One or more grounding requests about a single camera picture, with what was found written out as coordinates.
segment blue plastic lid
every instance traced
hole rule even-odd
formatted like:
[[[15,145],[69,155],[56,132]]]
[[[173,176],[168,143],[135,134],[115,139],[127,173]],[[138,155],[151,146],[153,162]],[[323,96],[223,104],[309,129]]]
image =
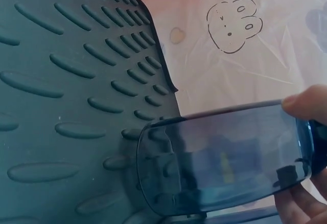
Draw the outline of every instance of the blue plastic lid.
[[[310,177],[309,121],[280,102],[176,118],[148,125],[137,149],[140,186],[163,216],[243,205]]]

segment human hand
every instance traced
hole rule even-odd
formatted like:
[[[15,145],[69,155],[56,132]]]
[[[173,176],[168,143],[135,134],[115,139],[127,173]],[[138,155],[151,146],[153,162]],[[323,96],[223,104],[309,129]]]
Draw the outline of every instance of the human hand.
[[[327,125],[327,86],[315,85],[299,95],[283,100],[290,115]],[[327,169],[311,178],[319,193],[327,200]],[[326,224],[327,205],[316,200],[300,184],[275,194],[275,204],[283,224]]]

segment white surface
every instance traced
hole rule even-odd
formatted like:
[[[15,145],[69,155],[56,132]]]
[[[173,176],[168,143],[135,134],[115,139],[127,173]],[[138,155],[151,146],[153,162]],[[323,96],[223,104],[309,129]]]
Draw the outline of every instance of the white surface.
[[[281,99],[327,83],[327,55],[306,24],[307,14],[327,0],[143,1],[179,89],[182,115]],[[320,198],[310,182],[305,185]],[[273,204],[270,197],[224,213]]]

